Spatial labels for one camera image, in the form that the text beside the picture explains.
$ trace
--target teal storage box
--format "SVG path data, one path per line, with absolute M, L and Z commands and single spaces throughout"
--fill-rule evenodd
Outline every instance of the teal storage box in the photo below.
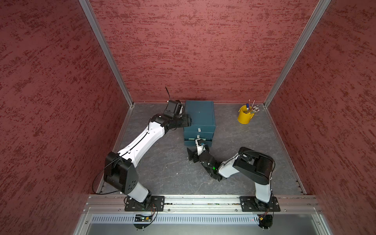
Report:
M 191 116 L 191 126 L 184 127 L 184 132 L 215 131 L 214 102 L 187 100 L 185 113 Z
M 184 128 L 184 145 L 196 146 L 195 139 L 201 138 L 209 146 L 215 131 L 214 102 L 187 100 L 186 114 L 191 116 L 191 126 Z

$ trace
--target metal panel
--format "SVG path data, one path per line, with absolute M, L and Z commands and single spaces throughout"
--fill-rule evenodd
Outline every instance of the metal panel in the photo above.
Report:
M 287 59 L 285 66 L 283 67 L 281 73 L 279 74 L 276 82 L 271 88 L 268 96 L 265 99 L 264 105 L 268 107 L 273 97 L 277 93 L 282 82 L 285 80 L 288 72 L 293 66 L 295 60 L 298 58 L 300 52 L 302 51 L 304 45 L 307 43 L 309 37 L 311 36 L 313 30 L 315 29 L 317 23 L 319 22 L 321 16 L 324 14 L 326 8 L 328 7 L 331 0 L 320 0 L 313 11 L 306 27 L 304 28 L 300 38 L 298 39 L 293 51 L 291 52 L 290 57 Z
M 85 15 L 86 15 L 86 17 L 87 17 L 87 19 L 88 19 L 88 21 L 91 25 L 91 28 L 94 31 L 95 36 L 97 37 L 97 40 L 98 40 L 98 42 L 99 42 L 99 44 L 100 44 L 100 46 L 103 50 L 103 53 L 105 54 L 105 56 L 107 58 L 108 64 L 110 64 L 112 72 L 114 73 L 115 78 L 119 83 L 121 91 L 123 92 L 125 99 L 128 102 L 129 107 L 130 108 L 133 107 L 133 100 L 130 97 L 130 93 L 125 86 L 123 77 L 120 73 L 119 68 L 116 65 L 115 59 L 114 59 L 114 57 L 113 57 L 113 55 L 110 51 L 110 48 L 108 47 L 108 44 L 107 44 L 106 39 L 105 39 L 105 37 L 102 33 L 102 30 L 100 29 L 99 23 L 98 23 L 98 21 L 95 17 L 95 14 L 94 14 L 94 11 L 93 11 L 93 9 L 90 5 L 90 2 L 88 0 L 79 0 L 79 2 L 82 6 L 83 11 L 85 12 Z
M 86 218 L 86 214 L 81 214 L 80 219 L 78 220 L 78 223 L 76 225 L 76 229 L 73 232 L 73 235 L 79 235 L 81 228 L 83 226 L 84 219 Z
M 324 215 L 312 215 L 313 221 L 320 235 L 333 235 Z
M 87 235 L 320 235 L 309 215 L 274 215 L 273 226 L 253 224 L 152 224 L 144 230 L 132 224 L 91 224 Z
M 93 214 L 91 223 L 94 224 L 148 224 L 149 222 L 134 222 L 135 214 Z M 258 216 L 243 215 L 204 215 L 204 214 L 159 214 L 154 224 L 254 224 L 258 225 Z
M 302 193 L 307 194 L 307 191 L 303 187 L 302 181 L 300 180 L 300 177 L 299 177 L 298 173 L 296 172 L 294 164 L 293 164 L 293 162 L 292 162 L 292 160 L 290 158 L 290 155 L 287 152 L 287 149 L 285 147 L 285 144 L 282 141 L 281 136 L 279 135 L 279 132 L 278 132 L 277 127 L 276 127 L 276 125 L 275 125 L 275 123 L 274 123 L 274 121 L 273 121 L 273 119 L 272 119 L 272 117 L 271 117 L 271 115 L 269 113 L 269 110 L 268 110 L 268 108 L 266 106 L 264 106 L 264 107 L 265 107 L 265 112 L 266 112 L 266 114 L 267 114 L 267 116 L 269 118 L 270 124 L 271 124 L 271 126 L 273 128 L 273 131 L 274 131 L 275 135 L 276 135 L 277 141 L 278 141 L 278 143 L 279 143 L 279 145 L 280 145 L 280 147 L 282 149 L 282 152 L 285 154 L 285 156 L 287 158 L 287 161 L 288 161 L 288 163 L 289 163 L 289 165 L 291 167 L 291 170 L 293 171 L 293 174 L 294 174 L 294 176 L 295 176 L 295 178 L 296 178 L 296 180 L 297 180 L 300 188 L 302 189 Z

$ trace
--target red textured wall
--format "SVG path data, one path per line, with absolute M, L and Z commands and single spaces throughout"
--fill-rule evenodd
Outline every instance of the red textured wall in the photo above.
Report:
M 136 102 L 264 102 L 318 0 L 91 0 Z
M 376 2 L 332 0 L 270 105 L 334 234 L 376 234 Z
M 127 104 L 77 0 L 0 3 L 0 234 L 72 234 Z

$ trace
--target black cable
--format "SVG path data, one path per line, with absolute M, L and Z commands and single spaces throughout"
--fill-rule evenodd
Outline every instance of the black cable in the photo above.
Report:
M 149 224 L 143 225 L 143 226 L 142 226 L 142 229 L 144 229 L 144 228 L 146 228 L 147 226 L 151 225 L 151 224 L 154 222 L 154 220 L 157 218 L 157 216 L 158 216 L 158 207 L 157 207 L 153 202 L 152 202 L 152 203 L 147 203 L 147 204 L 153 204 L 154 212 L 152 213 L 152 215 L 150 215 L 150 216 L 152 217 L 152 221 L 151 221 Z M 144 216 L 144 215 L 139 215 L 139 214 L 137 214 L 136 217 L 146 218 L 146 217 L 148 217 L 148 216 Z M 135 221 L 133 221 L 133 225 L 134 225 L 137 229 L 141 229 L 140 227 L 137 227 L 137 226 L 135 225 L 134 222 L 135 222 Z
M 229 161 L 231 161 L 232 159 L 236 158 L 237 156 L 238 156 L 238 155 L 236 155 L 235 157 L 233 157 L 233 158 L 229 159 L 229 160 L 228 160 L 228 161 L 227 161 L 227 162 L 226 162 L 225 164 L 223 164 L 223 163 L 222 163 L 222 164 L 223 164 L 223 166 L 225 166 L 225 165 L 226 165 L 226 164 L 227 164 L 227 163 L 228 163 Z
M 112 162 L 110 162 L 107 166 L 105 166 L 94 178 L 93 182 L 91 183 L 91 190 L 93 191 L 93 193 L 95 193 L 96 195 L 105 195 L 105 194 L 110 194 L 110 193 L 115 193 L 115 192 L 118 192 L 119 190 L 116 190 L 116 191 L 113 191 L 113 192 L 110 192 L 110 193 L 97 193 L 94 191 L 94 182 L 95 180 L 97 179 L 97 177 L 99 176 L 99 174 L 104 171 L 106 169 L 106 167 L 108 167 L 110 164 L 112 164 L 113 162 L 115 162 L 116 160 L 120 159 L 121 156 L 119 156 L 118 158 L 115 158 Z
M 167 87 L 165 86 L 165 88 L 166 88 L 166 91 L 167 91 L 167 94 L 168 94 L 168 100 L 171 100 L 171 96 L 170 96 L 170 93 L 168 92 L 168 90 L 167 90 Z
M 152 120 L 152 119 L 150 118 L 150 119 L 149 119 L 149 122 L 148 122 L 148 124 L 147 124 L 147 130 L 148 130 L 148 131 L 149 131 L 149 125 L 150 125 L 150 121 L 151 121 L 151 120 Z M 146 134 L 140 139 L 140 141 L 137 142 L 137 144 L 140 143 L 141 140 L 143 140 L 143 139 L 145 138 L 145 136 L 146 136 L 148 133 L 149 133 L 149 132 L 147 132 L 147 133 L 146 133 Z M 106 195 L 106 194 L 110 194 L 110 193 L 116 193 L 116 192 L 119 192 L 119 190 L 116 190 L 116 191 L 109 192 L 109 193 L 97 193 L 97 192 L 94 191 L 94 182 L 95 182 L 95 180 L 97 179 L 97 177 L 99 176 L 99 174 L 100 174 L 102 171 L 104 171 L 104 170 L 106 169 L 106 167 L 108 167 L 110 164 L 112 164 L 112 163 L 115 162 L 116 160 L 120 161 L 121 157 L 124 156 L 125 154 L 129 153 L 129 151 L 131 151 L 134 147 L 136 147 L 137 144 L 135 144 L 130 150 L 128 150 L 128 151 L 127 151 L 126 153 L 124 153 L 123 155 L 119 156 L 118 158 L 115 158 L 112 162 L 110 162 L 107 166 L 105 166 L 100 172 L 98 172 L 98 174 L 95 176 L 93 182 L 91 183 L 91 190 L 93 191 L 93 193 L 95 193 L 96 195 Z
M 270 227 L 273 225 L 274 210 L 275 210 L 275 201 L 274 201 L 274 198 L 273 198 L 274 194 L 273 194 L 273 190 L 271 189 L 271 175 L 273 174 L 273 171 L 274 171 L 275 167 L 276 167 L 276 162 L 274 162 L 273 169 L 270 172 L 270 190 L 271 190 L 270 197 L 271 197 L 271 201 L 272 201 L 272 204 L 273 204 L 273 215 L 271 216 L 271 225 L 270 225 Z

